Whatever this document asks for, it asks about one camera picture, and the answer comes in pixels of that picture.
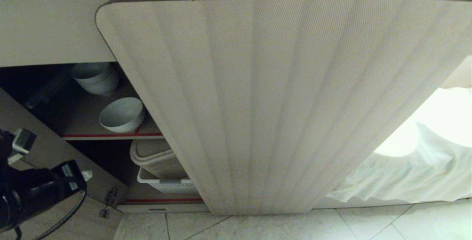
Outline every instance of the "open cabinet door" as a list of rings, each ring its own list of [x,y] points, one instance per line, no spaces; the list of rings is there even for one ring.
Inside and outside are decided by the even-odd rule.
[[[213,213],[303,213],[472,55],[471,0],[112,0],[96,23]]]
[[[18,161],[13,165],[13,167],[18,170],[31,168],[31,166],[23,161]],[[77,204],[80,198],[81,193],[77,193],[57,204],[45,213],[22,223],[20,228],[23,233],[23,239],[34,239],[48,230],[49,227],[64,217]],[[105,207],[105,204],[88,196],[76,214],[56,232],[49,235],[47,239],[112,240],[123,214],[120,211],[109,208],[109,217],[106,219],[100,218],[97,214]],[[10,230],[1,233],[0,240],[13,240],[15,239],[15,236],[15,232]]]
[[[106,193],[113,187],[118,188],[115,203],[120,203],[124,199],[128,192],[128,187],[125,184],[61,139],[1,88],[0,128],[8,131],[25,128],[37,135],[30,153],[13,165],[19,170],[32,167],[37,169],[53,168],[64,161],[76,160],[81,171],[91,170],[93,172],[93,178],[87,182],[88,197],[81,209],[48,239],[113,239],[121,219],[121,213],[112,209],[109,218],[105,219],[99,217],[99,211],[105,208]],[[24,239],[31,239],[57,223],[78,202],[80,197],[81,193],[79,192],[54,208],[25,222],[21,226],[24,231]],[[14,239],[12,235],[14,232],[0,234],[0,239]]]

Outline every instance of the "white cloth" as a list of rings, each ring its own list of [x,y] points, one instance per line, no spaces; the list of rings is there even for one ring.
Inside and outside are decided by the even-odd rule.
[[[400,199],[409,203],[454,201],[470,196],[471,112],[470,89],[439,89],[407,121],[416,128],[416,148],[413,147],[411,152],[401,151],[399,154],[403,156],[398,157],[374,152],[327,196],[341,202],[355,196],[362,200]],[[439,127],[438,121],[447,123]],[[468,132],[451,135],[445,127],[451,127],[450,131],[459,128]],[[411,128],[400,127],[396,131],[396,142],[399,142],[400,131],[411,132]]]

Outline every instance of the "cable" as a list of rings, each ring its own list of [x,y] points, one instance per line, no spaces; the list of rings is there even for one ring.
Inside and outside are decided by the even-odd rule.
[[[62,218],[59,222],[57,222],[55,225],[53,225],[51,228],[49,228],[49,230],[42,233],[40,236],[34,238],[33,240],[44,239],[46,236],[54,233],[55,230],[59,229],[62,225],[64,225],[64,223],[66,223],[79,210],[81,205],[84,203],[84,201],[86,199],[86,196],[87,196],[87,187],[84,187],[84,193],[82,194],[82,198],[74,206],[74,208],[72,208],[72,210],[70,210],[69,213],[67,213],[67,215],[64,218]]]
[[[15,227],[15,233],[17,233],[17,240],[21,240],[21,237],[23,236],[23,234],[19,226]]]

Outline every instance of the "white bowl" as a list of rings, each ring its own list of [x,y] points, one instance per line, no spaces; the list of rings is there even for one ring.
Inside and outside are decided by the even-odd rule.
[[[81,87],[91,94],[108,95],[116,90],[119,83],[118,74],[112,73],[105,81],[96,85],[81,85]]]
[[[135,131],[145,119],[145,107],[138,98],[127,97],[109,104],[100,113],[100,124],[109,131]]]
[[[97,85],[116,73],[109,62],[79,63],[71,70],[71,76],[81,86]]]

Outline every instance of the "cabinet shelf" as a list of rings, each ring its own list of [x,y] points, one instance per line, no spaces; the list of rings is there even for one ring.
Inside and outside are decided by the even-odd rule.
[[[129,186],[126,204],[177,204],[177,203],[202,203],[202,198],[198,194],[163,194],[152,188],[149,184],[142,184],[137,181],[139,167],[134,167],[132,171],[133,179]]]
[[[164,136],[148,113],[135,132],[115,133],[100,125],[100,112],[111,102],[123,97],[138,98],[127,80],[123,80],[118,90],[107,96],[79,90],[72,101],[63,103],[61,112],[51,120],[51,126],[66,140],[163,139]]]

